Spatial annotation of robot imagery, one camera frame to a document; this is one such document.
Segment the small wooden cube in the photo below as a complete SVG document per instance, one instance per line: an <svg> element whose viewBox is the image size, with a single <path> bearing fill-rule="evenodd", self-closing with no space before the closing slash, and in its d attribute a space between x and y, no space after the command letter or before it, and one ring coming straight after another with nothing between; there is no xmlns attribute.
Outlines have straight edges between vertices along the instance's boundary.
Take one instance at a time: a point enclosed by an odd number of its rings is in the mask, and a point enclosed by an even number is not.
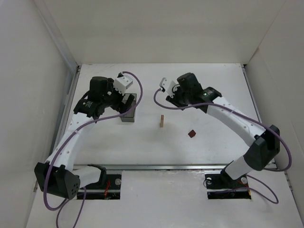
<svg viewBox="0 0 304 228"><path fill-rule="evenodd" d="M190 138L193 138L196 135L196 132L194 130L191 130L188 135L190 136Z"/></svg>

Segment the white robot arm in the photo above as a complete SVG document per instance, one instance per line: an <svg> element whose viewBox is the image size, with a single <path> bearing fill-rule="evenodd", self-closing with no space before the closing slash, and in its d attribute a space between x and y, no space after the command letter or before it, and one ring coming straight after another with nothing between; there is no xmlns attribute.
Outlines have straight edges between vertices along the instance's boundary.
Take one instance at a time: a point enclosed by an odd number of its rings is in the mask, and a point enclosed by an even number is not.
<svg viewBox="0 0 304 228"><path fill-rule="evenodd" d="M212 87L203 89L193 73L184 74L177 81L178 84L167 78L162 79L160 87L168 94L167 101L181 109L188 105L205 103L196 108L220 120L249 146L243 156L228 164L219 176L213 177L214 189L235 188L245 174L252 170L262 170L279 153L279 140L264 127L234 115L233 112L241 112L222 97L219 91ZM225 106L232 112L216 105ZM270 128L279 135L277 127L272 125Z"/></svg>
<svg viewBox="0 0 304 228"><path fill-rule="evenodd" d="M75 136L68 141L55 160L49 178L47 193L70 200L77 194L79 188L88 184L97 183L100 186L104 185L106 179L106 170L104 167L88 165L83 169L73 170L75 158L94 124L88 124L80 130L77 129L87 122L98 119L107 107L111 107L119 113L125 113L129 110L132 106L134 96L129 95L125 103L122 102L122 100L126 89L132 84L133 80L122 74L119 74L115 80L106 77L93 77L91 79L90 89L78 101L72 120L58 146L47 158L45 163L39 162L35 167L35 175L42 191L49 164L54 160L59 148L73 133L76 133Z"/></svg>

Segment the purple cable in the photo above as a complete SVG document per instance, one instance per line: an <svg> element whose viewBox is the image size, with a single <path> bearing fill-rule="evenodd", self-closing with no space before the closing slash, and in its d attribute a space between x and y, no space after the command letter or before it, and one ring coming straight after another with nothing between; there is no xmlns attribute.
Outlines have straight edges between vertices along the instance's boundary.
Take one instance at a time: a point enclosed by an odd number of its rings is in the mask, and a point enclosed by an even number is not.
<svg viewBox="0 0 304 228"><path fill-rule="evenodd" d="M128 72L128 71L123 71L122 72L123 74L130 74L132 75L136 81L138 82L138 85L140 87L140 91L141 91L141 95L139 96L139 99L138 99L138 102L133 106L131 107L127 112L125 113L122 113L122 114L117 114L117 115L112 115L112 116L108 116L108 117L104 117L104 118L100 118L100 119L96 119L96 120L91 120L91 121L88 121L87 123L84 123L83 125L79 126L66 140L65 142L61 145L61 147L58 149L58 151L56 152L53 160L51 161L50 165L49 165L49 168L47 170L47 175L46 175L46 179L45 179L45 182L44 182L44 186L43 186L43 201L44 201L44 204L46 206L47 209L49 210L58 210L59 208L63 207L66 203L67 203L67 200L63 200L62 203L56 207L56 208L53 208L51 207L49 204L48 204L48 199L47 199L47 189L48 189L48 181L49 181L49 177L51 175L51 171L52 171L52 168L54 166L54 163L58 157L58 155L60 154L60 152L63 150L63 148L67 145L67 143L71 140L71 138L74 137L74 135L76 134L76 132L78 132L80 129L82 129L83 127L89 125L89 124L93 124L93 123L97 123L99 121L102 121L102 120L109 120L109 119L113 119L113 118L117 118L117 117L120 117L120 116L123 116L123 115L126 115L128 113L130 113L133 109L135 109L138 104L140 103L140 101L142 100L142 97L143 97L143 87L142 87L142 84L140 82L140 80L138 79L138 77L136 75L134 75L133 73L131 72Z"/></svg>
<svg viewBox="0 0 304 228"><path fill-rule="evenodd" d="M268 201L271 202L271 203L274 203L274 204L278 204L278 203L279 203L279 199L278 199L278 197L276 196L275 192L274 192L268 185L266 185L266 184L265 184L264 182L262 182L261 180L255 178L255 177L252 177L252 176L250 176L250 175L247 175L247 177L250 177L250 178L252 178L252 179L254 179L254 180L260 182L260 183L263 184L266 188L268 188L269 191L271 191L271 193L274 195L275 201L271 200L271 199L268 198L267 196L263 195L261 192L255 190L255 189L253 189L253 188L250 188L250 187L243 187L243 188L231 189L231 190L226 190L226 191L217 191L216 193L226 193L226 192L234 192L234 191L240 190L240 189L248 189L248 190L252 190L252 191L256 192L256 193L259 194L261 197L265 198L266 200L268 200Z"/></svg>
<svg viewBox="0 0 304 228"><path fill-rule="evenodd" d="M84 207L84 204L85 204L85 199L86 199L86 188L83 187L83 189L85 190L85 192L84 192L84 197L83 197L83 199L82 199L81 207L80 207L80 210L79 210L79 213L78 213L78 215L77 215L77 218L76 218L76 221L75 221L75 223L74 223L73 228L76 227L76 224L77 224L77 222L78 222L78 220L79 220L79 217L80 217L80 214L81 214L81 211L82 211L82 208ZM62 207L61 207L61 208L59 209L59 211L58 211L58 214L57 214L57 217L56 217L56 228L59 228L58 220L59 220L60 212L61 212L61 210L63 209L63 207L64 207L68 202L69 202L69 200L66 200L65 203L62 205Z"/></svg>
<svg viewBox="0 0 304 228"><path fill-rule="evenodd" d="M254 119L251 119L250 117L247 117L247 116L245 116L245 115L243 115L243 114L241 114L241 113L237 113L237 112L235 112L234 110L232 110L232 109L230 109L230 108L227 108L227 107L225 107L225 106L222 106L222 105L219 105L219 104L215 104L215 103L199 103L199 104L194 104L194 105L192 104L192 105L189 105L189 106L186 106L186 107L181 107L181 108L178 108L178 107L167 107L167 106L164 106L164 105L160 104L160 103L156 100L156 95L157 95L158 92L160 92L161 90L162 90L162 89L158 89L158 90L155 92L155 94L154 94L154 96L153 96L153 99L154 99L154 102L155 102L158 106L160 106L160 107L162 107L162 108L170 109L170 110L183 110L183 109L186 109L186 108L192 108L192 107L197 107L197 106L211 105L211 106L216 106L216 107L220 107L220 108L222 108L222 109L225 109L225 110L227 110L227 111L229 111L229 112L231 112L231 113L233 113L233 114L235 114L235 115L238 115L239 117L242 117L242 118L244 118L244 119L246 119L246 120L249 120L249 121L251 121L251 122L254 122L255 124L258 124L258 125L264 127L266 130L270 131L270 132L271 132L271 133L272 133L272 134L273 134L273 135L282 143L282 145L285 147L286 152L287 152L287 155L288 155L288 165L287 165L284 169L279 170L279 169L264 168L264 170L273 171L273 172L282 172L282 171L288 170L288 169L291 167L292 158L291 158L291 153L290 153L290 150L289 150L287 144L284 142L284 140L283 140L277 133L275 133L272 129L270 129L270 128L267 127L266 125L260 123L259 121L254 120Z"/></svg>

